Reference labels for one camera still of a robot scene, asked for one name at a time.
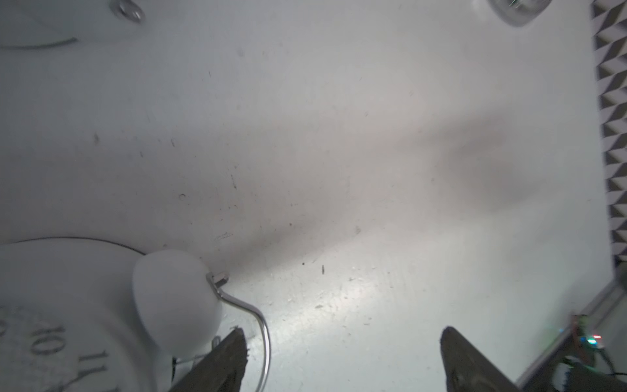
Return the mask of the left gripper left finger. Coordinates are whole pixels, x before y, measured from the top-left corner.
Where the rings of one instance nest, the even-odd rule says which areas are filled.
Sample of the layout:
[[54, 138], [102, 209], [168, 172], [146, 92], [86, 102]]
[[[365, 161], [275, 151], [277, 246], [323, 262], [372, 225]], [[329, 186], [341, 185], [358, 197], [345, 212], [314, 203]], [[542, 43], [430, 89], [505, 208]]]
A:
[[235, 328], [170, 392], [239, 392], [248, 363], [248, 345], [241, 328]]

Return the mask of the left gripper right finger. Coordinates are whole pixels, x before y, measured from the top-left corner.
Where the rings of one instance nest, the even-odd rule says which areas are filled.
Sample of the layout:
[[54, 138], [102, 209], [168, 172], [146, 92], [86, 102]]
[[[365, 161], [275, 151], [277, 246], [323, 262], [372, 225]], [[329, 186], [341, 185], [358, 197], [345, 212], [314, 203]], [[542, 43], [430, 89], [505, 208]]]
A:
[[448, 392], [520, 391], [454, 327], [442, 331], [440, 351]]

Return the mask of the white alarm clock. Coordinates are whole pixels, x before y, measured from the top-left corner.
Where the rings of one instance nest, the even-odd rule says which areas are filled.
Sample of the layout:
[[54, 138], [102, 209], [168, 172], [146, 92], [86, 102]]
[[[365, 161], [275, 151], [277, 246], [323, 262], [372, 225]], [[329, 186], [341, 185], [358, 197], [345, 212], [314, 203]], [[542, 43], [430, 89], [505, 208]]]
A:
[[269, 328], [258, 308], [224, 291], [228, 279], [172, 249], [145, 254], [90, 238], [5, 244], [1, 388], [169, 391], [228, 336], [219, 329], [230, 305], [259, 324], [264, 390]]
[[137, 1], [2, 1], [1, 48], [115, 42], [138, 34], [145, 23], [144, 10]]

